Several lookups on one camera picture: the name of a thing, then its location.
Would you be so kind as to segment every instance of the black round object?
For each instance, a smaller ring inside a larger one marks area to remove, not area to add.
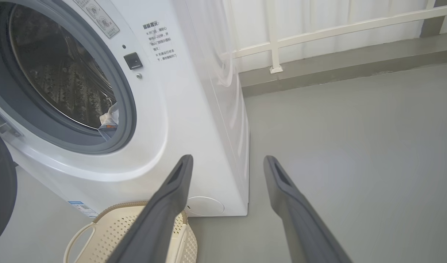
[[[18,193],[13,158],[0,138],[0,236],[11,218]]]

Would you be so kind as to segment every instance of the barcode label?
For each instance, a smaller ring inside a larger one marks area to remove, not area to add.
[[[99,214],[93,211],[90,207],[85,205],[84,203],[80,201],[68,201],[71,205],[73,205],[75,208],[77,208],[79,211],[81,211],[84,215],[90,217],[90,218],[96,218]]]

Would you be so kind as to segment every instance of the gray floor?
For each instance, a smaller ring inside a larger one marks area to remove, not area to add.
[[[92,219],[20,166],[16,172],[18,196],[11,219],[0,236],[0,263],[62,262],[68,242]],[[82,241],[73,251],[80,251]]]
[[[447,262],[447,65],[246,100],[247,217],[190,218],[199,263],[289,262],[274,155],[357,263]]]

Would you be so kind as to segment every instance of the front-load washing machine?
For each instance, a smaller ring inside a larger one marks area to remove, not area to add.
[[[186,154],[188,214],[246,215],[249,126],[232,60],[221,0],[0,1],[0,136],[91,217],[150,198]]]

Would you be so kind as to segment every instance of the metal railing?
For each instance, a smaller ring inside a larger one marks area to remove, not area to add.
[[[369,30],[373,28],[380,28],[395,24],[407,23],[447,15],[447,5],[443,7],[434,7],[436,0],[428,0],[426,8],[424,10],[392,15],[391,8],[393,0],[389,0],[387,17],[352,23],[352,11],[351,11],[352,6],[354,2],[358,0],[349,0],[347,25],[326,28],[322,30],[315,30],[300,35],[293,35],[291,37],[278,39],[277,22],[275,20],[276,19],[275,1],[276,0],[265,0],[265,4],[267,5],[266,10],[267,10],[267,18],[269,26],[269,42],[261,43],[250,47],[239,48],[235,51],[235,58],[241,58],[244,56],[270,50],[272,54],[272,68],[270,69],[270,73],[278,73],[283,71],[282,67],[280,66],[280,59],[278,56],[279,53],[278,49],[282,47],[287,47],[327,37],[334,37],[336,35],[343,35],[357,31]],[[311,28],[313,28],[313,26],[315,25],[315,12],[316,12],[315,2],[316,0],[310,0],[309,12],[310,12]],[[232,8],[230,8],[230,23],[233,32],[236,35],[236,25],[233,17]]]

